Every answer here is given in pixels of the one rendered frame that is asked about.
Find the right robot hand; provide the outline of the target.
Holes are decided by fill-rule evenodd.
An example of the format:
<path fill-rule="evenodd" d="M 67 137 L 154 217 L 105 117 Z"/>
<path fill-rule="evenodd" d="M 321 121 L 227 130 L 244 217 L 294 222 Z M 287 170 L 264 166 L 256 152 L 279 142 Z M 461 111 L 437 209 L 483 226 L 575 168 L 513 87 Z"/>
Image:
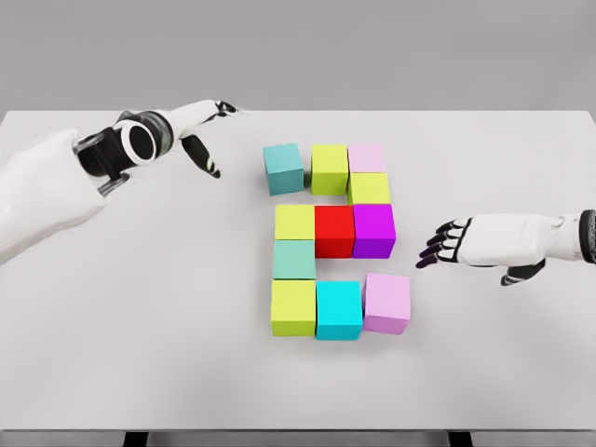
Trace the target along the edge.
<path fill-rule="evenodd" d="M 500 284 L 510 286 L 536 276 L 545 266 L 549 218 L 537 214 L 493 213 L 453 219 L 436 229 L 415 267 L 464 264 L 502 266 Z"/>

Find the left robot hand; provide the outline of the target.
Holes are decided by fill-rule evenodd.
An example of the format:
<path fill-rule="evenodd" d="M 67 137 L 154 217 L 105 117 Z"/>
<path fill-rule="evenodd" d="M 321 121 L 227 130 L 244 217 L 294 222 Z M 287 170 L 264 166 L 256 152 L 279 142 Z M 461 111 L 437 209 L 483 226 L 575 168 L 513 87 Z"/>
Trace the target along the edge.
<path fill-rule="evenodd" d="M 181 142 L 191 161 L 212 178 L 220 179 L 222 173 L 206 145 L 197 136 L 197 130 L 215 118 L 227 117 L 237 112 L 236 106 L 222 100 L 193 102 L 169 112 L 168 121 L 174 139 Z"/>

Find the teal cube block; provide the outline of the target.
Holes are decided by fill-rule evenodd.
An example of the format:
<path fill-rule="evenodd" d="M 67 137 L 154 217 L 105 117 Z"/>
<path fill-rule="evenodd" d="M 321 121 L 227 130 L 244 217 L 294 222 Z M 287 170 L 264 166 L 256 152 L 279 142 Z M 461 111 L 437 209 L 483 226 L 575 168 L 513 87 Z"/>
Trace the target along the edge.
<path fill-rule="evenodd" d="M 304 190 L 304 163 L 296 143 L 263 148 L 264 169 L 271 196 L 297 193 Z"/>

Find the purple cube block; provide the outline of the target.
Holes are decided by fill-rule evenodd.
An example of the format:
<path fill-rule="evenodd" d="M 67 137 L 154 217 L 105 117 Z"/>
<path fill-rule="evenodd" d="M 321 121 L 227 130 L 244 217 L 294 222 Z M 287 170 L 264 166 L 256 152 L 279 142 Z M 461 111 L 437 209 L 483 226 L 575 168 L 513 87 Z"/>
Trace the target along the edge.
<path fill-rule="evenodd" d="M 394 249 L 397 232 L 390 204 L 358 204 L 353 206 L 355 259 L 388 259 Z"/>

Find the light pink cube block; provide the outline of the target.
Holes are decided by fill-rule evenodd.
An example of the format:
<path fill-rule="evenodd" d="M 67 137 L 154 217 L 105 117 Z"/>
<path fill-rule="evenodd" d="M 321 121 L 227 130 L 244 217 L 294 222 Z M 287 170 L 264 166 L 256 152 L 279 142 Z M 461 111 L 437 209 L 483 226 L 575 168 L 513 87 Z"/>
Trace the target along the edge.
<path fill-rule="evenodd" d="M 348 165 L 351 173 L 377 173 L 386 171 L 385 152 L 379 144 L 349 144 Z"/>
<path fill-rule="evenodd" d="M 364 331 L 403 334 L 411 321 L 411 279 L 368 273 L 362 303 Z"/>

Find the yellow-green cube block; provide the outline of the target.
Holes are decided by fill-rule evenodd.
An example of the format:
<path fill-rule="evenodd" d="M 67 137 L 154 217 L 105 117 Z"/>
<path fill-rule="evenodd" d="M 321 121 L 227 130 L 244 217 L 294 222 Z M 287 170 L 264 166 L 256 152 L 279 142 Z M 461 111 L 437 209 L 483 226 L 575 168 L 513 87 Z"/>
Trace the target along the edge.
<path fill-rule="evenodd" d="M 314 240 L 315 206 L 281 204 L 275 209 L 276 240 Z"/>
<path fill-rule="evenodd" d="M 311 192 L 315 196 L 344 196 L 348 181 L 345 144 L 314 144 L 311 148 Z"/>
<path fill-rule="evenodd" d="M 274 279 L 271 284 L 270 325 L 276 337 L 314 337 L 317 326 L 316 281 Z"/>
<path fill-rule="evenodd" d="M 390 204 L 387 175 L 384 172 L 352 173 L 348 179 L 346 197 L 349 205 Z"/>

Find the red cube block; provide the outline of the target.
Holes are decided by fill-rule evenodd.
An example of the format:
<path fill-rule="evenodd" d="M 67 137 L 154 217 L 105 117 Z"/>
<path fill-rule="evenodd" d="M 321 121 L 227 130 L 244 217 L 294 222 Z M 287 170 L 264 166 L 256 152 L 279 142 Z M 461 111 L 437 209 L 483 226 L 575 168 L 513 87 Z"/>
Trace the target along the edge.
<path fill-rule="evenodd" d="M 317 205 L 315 207 L 315 256 L 317 258 L 351 258 L 355 240 L 352 206 Z"/>

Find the mint green cube block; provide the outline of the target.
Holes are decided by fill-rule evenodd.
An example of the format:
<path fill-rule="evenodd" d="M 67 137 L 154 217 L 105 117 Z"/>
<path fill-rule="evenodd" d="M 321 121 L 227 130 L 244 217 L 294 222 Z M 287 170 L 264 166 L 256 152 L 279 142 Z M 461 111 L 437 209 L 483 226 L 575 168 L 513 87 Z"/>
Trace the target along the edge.
<path fill-rule="evenodd" d="M 273 253 L 273 279 L 316 278 L 313 240 L 276 240 Z"/>

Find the cyan cube block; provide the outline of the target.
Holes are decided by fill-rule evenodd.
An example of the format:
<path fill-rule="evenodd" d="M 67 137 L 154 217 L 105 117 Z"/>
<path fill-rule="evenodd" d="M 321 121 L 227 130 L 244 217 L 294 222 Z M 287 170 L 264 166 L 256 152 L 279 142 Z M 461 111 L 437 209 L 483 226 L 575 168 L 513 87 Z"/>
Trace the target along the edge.
<path fill-rule="evenodd" d="M 324 341 L 358 340 L 363 326 L 359 282 L 319 280 L 316 296 L 316 338 Z"/>

